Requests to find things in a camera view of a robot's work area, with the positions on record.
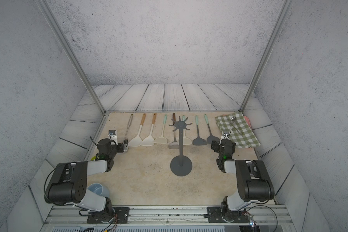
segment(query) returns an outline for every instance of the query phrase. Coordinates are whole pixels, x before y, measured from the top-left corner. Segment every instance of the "textured concrete wall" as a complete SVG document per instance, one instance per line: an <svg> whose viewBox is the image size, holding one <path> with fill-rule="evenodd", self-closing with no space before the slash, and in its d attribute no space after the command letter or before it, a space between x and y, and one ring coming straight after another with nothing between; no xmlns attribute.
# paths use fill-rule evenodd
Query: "textured concrete wall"
<svg viewBox="0 0 348 232"><path fill-rule="evenodd" d="M333 231L348 231L348 0L295 1L256 94Z"/></svg>
<svg viewBox="0 0 348 232"><path fill-rule="evenodd" d="M34 0L0 0L0 226L85 87Z"/></svg>
<svg viewBox="0 0 348 232"><path fill-rule="evenodd" d="M93 85L249 83L283 0L47 0Z"/></svg>

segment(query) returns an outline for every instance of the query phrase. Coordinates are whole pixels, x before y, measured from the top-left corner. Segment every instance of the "slotted spatula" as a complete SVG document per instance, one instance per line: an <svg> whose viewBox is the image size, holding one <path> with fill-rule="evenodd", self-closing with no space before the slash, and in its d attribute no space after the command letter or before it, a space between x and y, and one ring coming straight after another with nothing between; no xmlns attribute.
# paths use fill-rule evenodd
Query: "slotted spatula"
<svg viewBox="0 0 348 232"><path fill-rule="evenodd" d="M140 138L139 135L141 134L141 130L142 130L142 126L143 126L145 118L146 118L146 114L143 114L142 120L141 120L141 125L139 126L139 130L138 130L138 134L136 135L135 138L130 140L130 142L128 143L128 146L130 146L130 147L139 147L141 145L142 139Z"/></svg>
<svg viewBox="0 0 348 232"><path fill-rule="evenodd" d="M164 137L164 129L165 129L165 123L166 123L167 115L164 116L164 124L162 125L162 131L161 136L158 138L155 138L154 143L168 143L168 139Z"/></svg>
<svg viewBox="0 0 348 232"><path fill-rule="evenodd" d="M154 125L155 125L155 121L156 121L156 113L153 114L152 125L151 125L151 131L149 132L149 136L147 136L147 137L141 142L141 145L142 145L142 146L153 146L153 144L154 144L154 138L152 137L152 131L153 131L153 127L154 127Z"/></svg>
<svg viewBox="0 0 348 232"><path fill-rule="evenodd" d="M191 139L186 137L186 130L183 130L183 145L191 145L192 141Z"/></svg>
<svg viewBox="0 0 348 232"><path fill-rule="evenodd" d="M175 113L173 113L173 119L174 119L174 121L176 120ZM177 138L175 137L175 131L174 131L174 141L169 143L169 149L172 149L172 150L179 149L179 142L177 142Z"/></svg>
<svg viewBox="0 0 348 232"><path fill-rule="evenodd" d="M204 117L205 117L205 121L207 123L207 127L209 128L209 133L210 133L210 136L206 139L207 143L212 144L212 141L220 142L220 139L218 137L215 137L214 135L212 135L212 131L210 130L210 126L209 126L209 120L207 119L206 114L204 114Z"/></svg>
<svg viewBox="0 0 348 232"><path fill-rule="evenodd" d="M193 140L193 145L195 146L202 146L206 145L207 142L203 138L200 138L200 133L199 133L199 117L196 115L196 127L197 127L197 138Z"/></svg>

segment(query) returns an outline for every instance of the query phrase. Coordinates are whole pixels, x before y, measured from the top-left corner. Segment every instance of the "checkered cloth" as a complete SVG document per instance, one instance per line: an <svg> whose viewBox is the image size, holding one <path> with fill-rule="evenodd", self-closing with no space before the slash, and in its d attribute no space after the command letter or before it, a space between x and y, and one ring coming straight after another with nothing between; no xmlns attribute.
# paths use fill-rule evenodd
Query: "checkered cloth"
<svg viewBox="0 0 348 232"><path fill-rule="evenodd" d="M232 123L231 118L234 117L236 117L236 120ZM231 126L233 126L229 140L235 142L237 148L254 148L260 146L258 139L255 137L241 112L215 117L215 121L221 132L229 131Z"/></svg>

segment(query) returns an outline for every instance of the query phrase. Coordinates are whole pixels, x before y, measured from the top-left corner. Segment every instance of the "blue plastic cup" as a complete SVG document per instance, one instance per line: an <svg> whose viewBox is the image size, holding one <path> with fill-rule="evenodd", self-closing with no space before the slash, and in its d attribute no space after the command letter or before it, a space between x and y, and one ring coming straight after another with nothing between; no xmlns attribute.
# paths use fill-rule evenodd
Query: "blue plastic cup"
<svg viewBox="0 0 348 232"><path fill-rule="evenodd" d="M99 196L109 198L109 189L100 183L91 184L88 189Z"/></svg>

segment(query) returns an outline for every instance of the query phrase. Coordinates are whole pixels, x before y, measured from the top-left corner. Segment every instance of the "round base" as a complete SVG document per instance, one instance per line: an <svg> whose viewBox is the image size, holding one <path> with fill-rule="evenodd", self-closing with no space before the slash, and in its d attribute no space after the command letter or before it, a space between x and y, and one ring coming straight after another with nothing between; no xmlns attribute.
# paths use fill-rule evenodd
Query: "round base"
<svg viewBox="0 0 348 232"><path fill-rule="evenodd" d="M183 156L183 166L179 166L179 156L175 156L170 163L171 171L177 176L186 176L192 170L192 162L187 156Z"/></svg>

